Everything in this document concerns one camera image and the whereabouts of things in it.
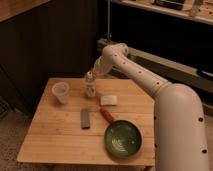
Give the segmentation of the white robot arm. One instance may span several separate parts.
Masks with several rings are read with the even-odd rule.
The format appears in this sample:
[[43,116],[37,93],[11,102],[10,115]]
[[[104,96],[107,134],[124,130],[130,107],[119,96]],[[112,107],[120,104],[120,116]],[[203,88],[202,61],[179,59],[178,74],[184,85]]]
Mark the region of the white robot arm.
[[204,109],[189,86],[172,83],[127,58],[124,43],[107,45],[93,72],[120,69],[154,100],[155,171],[210,171]]

